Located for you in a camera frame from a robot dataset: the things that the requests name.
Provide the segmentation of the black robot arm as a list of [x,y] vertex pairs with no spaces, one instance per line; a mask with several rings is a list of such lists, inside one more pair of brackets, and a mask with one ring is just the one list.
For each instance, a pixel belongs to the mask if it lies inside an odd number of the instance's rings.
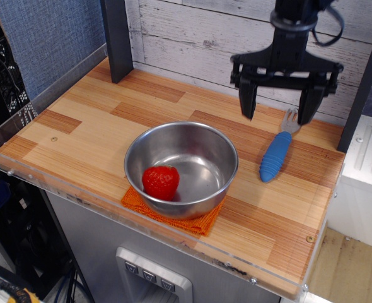
[[309,35],[315,35],[320,11],[329,12],[344,26],[330,1],[276,1],[270,14],[273,41],[258,52],[235,54],[230,82],[239,90],[241,113],[251,119],[259,86],[301,91],[298,123],[308,124],[323,98],[334,94],[344,69],[337,62],[307,52]]

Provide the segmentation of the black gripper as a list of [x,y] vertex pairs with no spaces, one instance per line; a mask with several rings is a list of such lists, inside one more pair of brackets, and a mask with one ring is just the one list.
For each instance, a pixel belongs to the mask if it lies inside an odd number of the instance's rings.
[[252,120],[258,86],[301,90],[298,124],[311,122],[325,95],[335,93],[343,65],[306,51],[317,19],[272,18],[273,41],[268,48],[231,57],[231,83],[239,88],[241,113]]

